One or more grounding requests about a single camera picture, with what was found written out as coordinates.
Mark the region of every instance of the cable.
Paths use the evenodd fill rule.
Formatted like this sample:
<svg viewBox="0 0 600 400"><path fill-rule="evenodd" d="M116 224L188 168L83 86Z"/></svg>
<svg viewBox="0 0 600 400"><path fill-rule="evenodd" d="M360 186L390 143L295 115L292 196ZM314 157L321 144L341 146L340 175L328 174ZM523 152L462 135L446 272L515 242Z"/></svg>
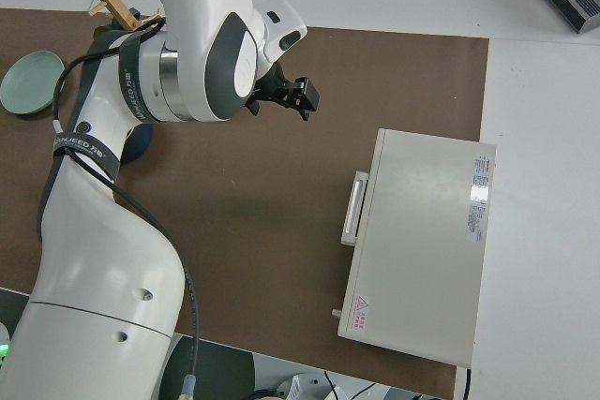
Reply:
<svg viewBox="0 0 600 400"><path fill-rule="evenodd" d="M327 378L327 381L329 381L329 386L331 386L331 392L334 393L336 400L339 400L338 393L336 392L336 387L334 386L334 383L331 382L331 378L329 377L329 375L327 375L327 371L325 370L324 372L325 372L325 378Z"/></svg>
<svg viewBox="0 0 600 400"><path fill-rule="evenodd" d="M158 31L162 28L162 26L164 24L165 24L164 18L155 18L152 21L146 22L144 25L142 25L140 28L138 28L137 31L144 30L144 29L150 27L151 25L156 25L156 26L152 27L150 30L148 30L146 33L144 33L142 35L142 38L140 39L140 42L144 42L144 41L150 39L151 37L153 37L156 33L158 33ZM63 91L63 83L65 82L65 79L67 78L69 72L71 70L73 70L76 66L78 66L80 63L83 63L85 61L100 60L102 58L106 58L107 56L116 55L119 53L119 49L120 49L120 47L117 46L117 47L113 47L113 48L107 49L106 51L102 51L102 52L87 53L78 58L75 58L73 61L71 61L68 64L67 67L65 67L63 72L60 74L60 77L58 77L58 81L56 82L56 85L54 86L54 93L52 95L52 118L54 119L54 121L59 120L58 101L59 101L60 94Z"/></svg>
<svg viewBox="0 0 600 400"><path fill-rule="evenodd" d="M254 391L248 397L246 397L246 400L259 400L264 397L272 397L277 393L278 392L276 389L259 389L258 391Z"/></svg>
<svg viewBox="0 0 600 400"><path fill-rule="evenodd" d="M155 229L157 229L169 242L172 244L173 240L169 235L169 232L165 230L165 228L156 220L152 214L146 210L139 202L133 199L126 191L121 189L119 186L115 185L113 182L107 180L104 176L100 175L97 171L92 169L85 161L83 161L75 152L70 149L65 149L65 154L67 154L78 166L80 166L87 173L92 175L98 181L100 181L103 185L107 186L112 192L121 197L124 201L126 201L131 207L133 207L142 217L143 219L152 225ZM184 262L181 255L179 256L181 260L181 265L184 269L184 276L186 278L187 290L189 291L189 299L191 303L191 311L192 311L192 322L193 322L193 334L194 340L192 342L192 351L189 365L189 373L191 375L196 374L196 367L198 365L198 343L200 339L200 311L198 308L198 299L196 297L196 288L194 286L194 280L191 277L191 273L189 272L188 266Z"/></svg>
<svg viewBox="0 0 600 400"><path fill-rule="evenodd" d="M368 386L366 386L365 389L363 389L362 391L357 392L355 395L353 395L352 397L350 397L350 400L354 400L361 393L365 393L366 391L368 391L369 389L371 389L373 386L375 386L375 383L369 384Z"/></svg>
<svg viewBox="0 0 600 400"><path fill-rule="evenodd" d="M155 18L152 21L146 22L142 25L138 30L144 30L152 25L152 27L148 32L144 33L141 37L141 42L146 41L147 39L153 37L165 24L164 18ZM56 85L54 86L54 94L52 96L52 116L54 121L59 121L58 114L58 104L59 98L63 90L63 83L67 78L69 72L76 67L78 64L84 61L92 61L97 59L102 59L110 55L115 55L119 53L119 47L111 48L102 52L88 53L86 55L82 55L79 58L73 60L61 73ZM121 197L125 202L127 202L133 209L135 209L139 215L141 215L150 225L152 225L155 229L157 229L170 243L173 243L171 236L165 230L165 228L147 211L140 203L138 203L135 199L133 199L126 191L121 189L119 186L115 185L110 180L106 179L94 169L92 169L87 163L85 163L79 156L77 156L74 152L69 149L65 150L65 154L68 155L77 165L79 165L82 169L84 169L87 173L92 175L94 178L99 180L105 186L107 186L112 192ZM191 312L192 312L192 328L193 328L193 342L192 349L190 352L190 362L189 362L189 373L192 376L196 374L196 368L198 366L198 347L200 340L200 312L198 308L198 298L196 296L196 288L194 286L194 281L191 277L191 273L187 265L185 264L181 255L179 255L179 259L181 260L181 264L184 270L184 276L186 279L187 291L189 292L189 299L191 304Z"/></svg>
<svg viewBox="0 0 600 400"><path fill-rule="evenodd" d="M465 383L465 393L462 395L462 400L469 398L469 391L471 390L471 369L467 369L467 381Z"/></svg>

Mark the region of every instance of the brown mat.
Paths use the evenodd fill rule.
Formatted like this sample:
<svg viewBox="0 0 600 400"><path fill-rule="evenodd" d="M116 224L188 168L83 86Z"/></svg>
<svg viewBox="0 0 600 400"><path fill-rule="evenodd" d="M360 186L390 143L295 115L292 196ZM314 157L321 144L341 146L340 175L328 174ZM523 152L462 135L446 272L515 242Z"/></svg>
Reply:
<svg viewBox="0 0 600 400"><path fill-rule="evenodd" d="M84 13L0 10L0 77L35 50L72 59L98 23ZM377 129L477 141L487 53L479 38L313 28L283 61L288 78L309 76L321 93L308 123L266 104L258 117L155 127L120 184L191 266L204 339L452 397L453 366L338 337L331 310L342 306L352 260L339 238L354 172L369 169ZM67 89L73 97L75 78ZM50 114L0 111L0 130L0 285L29 292ZM188 324L185 305L178 331Z"/></svg>

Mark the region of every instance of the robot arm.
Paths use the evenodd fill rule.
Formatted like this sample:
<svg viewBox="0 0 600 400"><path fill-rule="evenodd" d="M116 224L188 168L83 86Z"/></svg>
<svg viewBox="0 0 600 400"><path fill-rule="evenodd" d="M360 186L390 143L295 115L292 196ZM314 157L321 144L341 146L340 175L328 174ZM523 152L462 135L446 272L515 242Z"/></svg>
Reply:
<svg viewBox="0 0 600 400"><path fill-rule="evenodd" d="M161 64L160 77L169 86L165 100L179 120L226 120L246 105L257 112L258 98L248 103L256 81L264 84L265 77L279 81L271 67L307 33L298 14L282 0L256 7L252 0L161 1L169 28L163 58L165 62L167 55L176 59L176 69ZM304 93L302 89L308 83L298 81L303 85L285 87L286 82L279 82L278 89L285 93L279 92L282 97L278 98L292 95L286 105L303 111L292 97L307 96L307 89ZM315 111L318 95L308 92L311 101L302 102L302 108Z"/></svg>
<svg viewBox="0 0 600 400"><path fill-rule="evenodd" d="M261 99L305 119L316 110L308 79L289 82L278 65L307 31L285 3L161 1L168 31L144 42L143 32L100 36L90 52L118 54L85 64L66 131L55 124L42 260L0 370L0 400L147 400L181 307L184 270L169 240L65 148L112 182L139 124L223 121L245 106L256 113Z"/></svg>

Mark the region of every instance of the screw hole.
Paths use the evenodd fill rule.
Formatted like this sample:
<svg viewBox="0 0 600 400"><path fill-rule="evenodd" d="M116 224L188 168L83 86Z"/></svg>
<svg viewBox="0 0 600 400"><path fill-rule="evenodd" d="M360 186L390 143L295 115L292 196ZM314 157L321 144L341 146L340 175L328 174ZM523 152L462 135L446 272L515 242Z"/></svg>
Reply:
<svg viewBox="0 0 600 400"><path fill-rule="evenodd" d="M125 342L128 340L128 335L127 333L123 332L114 332L112 334L112 339L114 339L116 342Z"/></svg>
<svg viewBox="0 0 600 400"><path fill-rule="evenodd" d="M144 288L134 289L133 296L136 299L142 300L144 302L154 299L154 294L152 292L150 292L148 289L144 289Z"/></svg>

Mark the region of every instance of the product label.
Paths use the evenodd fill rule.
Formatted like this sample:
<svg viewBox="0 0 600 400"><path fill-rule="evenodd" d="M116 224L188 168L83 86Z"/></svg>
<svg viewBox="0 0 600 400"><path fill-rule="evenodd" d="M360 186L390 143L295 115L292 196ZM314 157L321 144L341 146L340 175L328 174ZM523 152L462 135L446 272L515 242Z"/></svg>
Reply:
<svg viewBox="0 0 600 400"><path fill-rule="evenodd" d="M479 156L473 164L471 199L467 214L467 238L479 243L486 234L486 211L488 209L489 180L491 178L491 160Z"/></svg>

